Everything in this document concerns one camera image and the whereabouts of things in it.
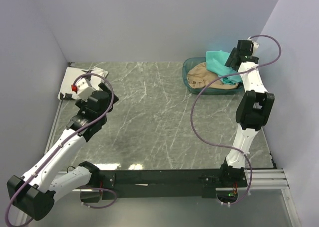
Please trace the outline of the teal t shirt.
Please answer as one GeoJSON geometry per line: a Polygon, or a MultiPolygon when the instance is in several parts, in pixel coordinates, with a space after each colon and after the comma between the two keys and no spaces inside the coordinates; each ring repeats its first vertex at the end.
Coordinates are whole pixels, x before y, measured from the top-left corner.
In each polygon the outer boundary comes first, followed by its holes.
{"type": "MultiPolygon", "coordinates": [[[[206,68],[208,71],[217,74],[218,77],[234,74],[235,70],[225,66],[230,53],[225,51],[206,51],[205,60],[206,68]]],[[[220,80],[224,84],[236,85],[242,83],[242,78],[240,75],[224,77],[220,80]]]]}

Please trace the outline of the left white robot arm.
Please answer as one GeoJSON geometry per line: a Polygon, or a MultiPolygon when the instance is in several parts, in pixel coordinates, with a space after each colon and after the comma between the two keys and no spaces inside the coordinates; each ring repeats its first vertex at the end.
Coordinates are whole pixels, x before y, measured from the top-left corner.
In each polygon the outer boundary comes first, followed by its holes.
{"type": "Polygon", "coordinates": [[[89,162],[57,177],[60,168],[107,122],[107,113],[118,101],[109,82],[100,83],[76,102],[79,108],[52,148],[21,177],[13,175],[7,182],[9,206],[15,206],[30,220],[43,219],[55,202],[78,187],[102,190],[100,170],[89,162]]]}

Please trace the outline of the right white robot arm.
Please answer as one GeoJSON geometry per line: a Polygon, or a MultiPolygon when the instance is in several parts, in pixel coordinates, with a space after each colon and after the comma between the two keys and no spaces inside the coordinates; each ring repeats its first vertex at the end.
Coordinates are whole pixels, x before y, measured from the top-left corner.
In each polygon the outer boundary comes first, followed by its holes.
{"type": "Polygon", "coordinates": [[[231,51],[225,66],[238,73],[244,86],[244,96],[236,111],[237,131],[232,149],[226,156],[219,182],[225,187],[235,186],[246,180],[244,168],[245,156],[249,153],[255,136],[266,125],[275,100],[264,87],[258,70],[259,58],[254,51],[259,44],[252,40],[239,40],[237,47],[231,51]]]}

